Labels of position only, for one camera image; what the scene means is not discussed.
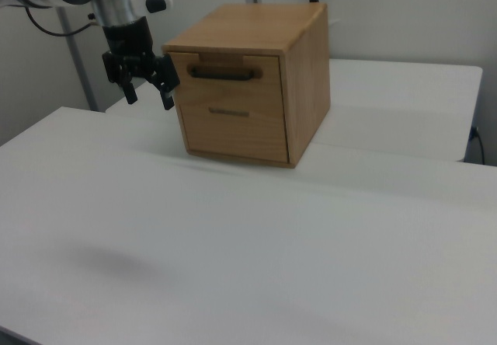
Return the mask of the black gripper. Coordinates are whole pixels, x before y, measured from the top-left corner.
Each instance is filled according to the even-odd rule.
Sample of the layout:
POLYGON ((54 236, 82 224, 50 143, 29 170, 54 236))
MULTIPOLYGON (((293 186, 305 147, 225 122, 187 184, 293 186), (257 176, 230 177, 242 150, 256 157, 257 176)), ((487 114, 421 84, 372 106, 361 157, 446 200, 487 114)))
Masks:
POLYGON ((153 40, 145 17, 123 26, 104 26, 109 50, 102 55, 109 82, 117 84, 128 104, 137 102, 133 77, 145 78, 160 93, 165 110, 174 107, 174 89, 179 76, 169 54, 155 56, 153 40))

